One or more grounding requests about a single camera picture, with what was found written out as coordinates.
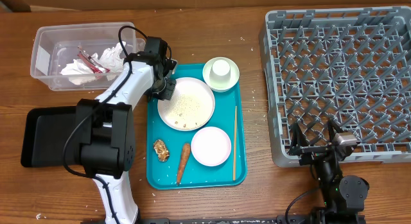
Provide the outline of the orange carrot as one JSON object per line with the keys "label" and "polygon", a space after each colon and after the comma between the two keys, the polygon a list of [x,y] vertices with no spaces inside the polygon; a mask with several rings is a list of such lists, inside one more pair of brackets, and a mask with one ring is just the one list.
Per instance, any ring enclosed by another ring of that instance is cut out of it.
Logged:
{"label": "orange carrot", "polygon": [[180,162],[179,162],[179,168],[177,171],[177,185],[179,185],[181,183],[182,180],[182,176],[184,174],[184,170],[186,167],[186,164],[188,162],[189,156],[191,154],[191,146],[190,143],[185,143],[182,147],[182,153],[180,156]]}

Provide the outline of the white napkin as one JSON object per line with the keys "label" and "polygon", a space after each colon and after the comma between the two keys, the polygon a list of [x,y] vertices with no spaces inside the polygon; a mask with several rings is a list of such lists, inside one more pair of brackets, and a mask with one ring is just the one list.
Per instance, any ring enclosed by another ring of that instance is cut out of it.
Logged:
{"label": "white napkin", "polygon": [[61,70],[60,74],[69,76],[69,81],[75,85],[83,85],[95,80],[100,80],[104,76],[107,77],[108,81],[113,80],[116,77],[114,74],[120,73],[123,70],[124,58],[121,58],[123,52],[122,46],[127,47],[127,43],[125,41],[123,41],[122,44],[118,42],[114,47],[105,49],[100,56],[97,53],[90,55],[99,64],[109,69],[109,73],[93,73],[78,57],[74,59],[72,63],[67,64]]}

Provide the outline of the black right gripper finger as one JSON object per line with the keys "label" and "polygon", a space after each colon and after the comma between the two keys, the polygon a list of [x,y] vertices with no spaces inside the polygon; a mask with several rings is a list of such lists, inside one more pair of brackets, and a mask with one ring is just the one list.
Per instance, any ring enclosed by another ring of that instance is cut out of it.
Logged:
{"label": "black right gripper finger", "polygon": [[342,144],[344,131],[339,127],[333,119],[329,119],[327,122],[329,141],[335,146]]}
{"label": "black right gripper finger", "polygon": [[293,123],[290,130],[292,131],[291,148],[307,147],[310,145],[298,122]]}

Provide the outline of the large white plate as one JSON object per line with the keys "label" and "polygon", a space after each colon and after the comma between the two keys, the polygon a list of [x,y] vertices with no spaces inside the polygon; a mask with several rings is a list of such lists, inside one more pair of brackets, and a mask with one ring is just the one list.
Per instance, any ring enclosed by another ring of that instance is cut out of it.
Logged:
{"label": "large white plate", "polygon": [[212,90],[196,78],[177,78],[176,82],[171,99],[157,103],[160,118],[178,131],[192,131],[204,126],[211,119],[216,105]]}

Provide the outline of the pile of rice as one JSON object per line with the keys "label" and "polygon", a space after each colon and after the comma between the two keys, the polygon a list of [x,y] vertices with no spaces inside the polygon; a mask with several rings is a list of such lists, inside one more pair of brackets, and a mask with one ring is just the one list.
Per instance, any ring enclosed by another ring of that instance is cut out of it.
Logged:
{"label": "pile of rice", "polygon": [[181,129],[197,128],[209,117],[209,109],[195,96],[180,96],[173,102],[171,122]]}

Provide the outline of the brown walnut food scrap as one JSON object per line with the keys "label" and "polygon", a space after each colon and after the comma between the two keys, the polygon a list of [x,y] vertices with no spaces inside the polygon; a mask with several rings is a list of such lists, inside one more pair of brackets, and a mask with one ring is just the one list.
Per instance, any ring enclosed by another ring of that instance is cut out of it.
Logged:
{"label": "brown walnut food scrap", "polygon": [[166,162],[169,159],[170,151],[167,149],[163,140],[157,139],[153,144],[153,149],[160,162]]}

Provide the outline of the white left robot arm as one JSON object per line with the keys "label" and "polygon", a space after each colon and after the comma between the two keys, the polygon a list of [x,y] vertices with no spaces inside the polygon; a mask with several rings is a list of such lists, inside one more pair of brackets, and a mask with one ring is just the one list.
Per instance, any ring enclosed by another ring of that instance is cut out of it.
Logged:
{"label": "white left robot arm", "polygon": [[68,139],[83,176],[98,186],[106,223],[137,223],[139,208],[128,172],[136,154],[133,109],[143,96],[169,100],[176,67],[167,42],[147,37],[143,51],[126,55],[123,72],[96,99],[76,106],[76,128]]}

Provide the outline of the red snack wrapper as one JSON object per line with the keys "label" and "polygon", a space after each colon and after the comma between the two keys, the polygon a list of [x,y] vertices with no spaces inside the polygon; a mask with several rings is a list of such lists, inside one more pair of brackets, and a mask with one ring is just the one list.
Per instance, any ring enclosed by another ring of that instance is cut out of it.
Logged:
{"label": "red snack wrapper", "polygon": [[82,60],[82,62],[88,66],[93,73],[109,73],[110,70],[106,67],[99,64],[92,56],[90,56],[85,50],[83,50],[82,46],[78,46],[78,57]]}

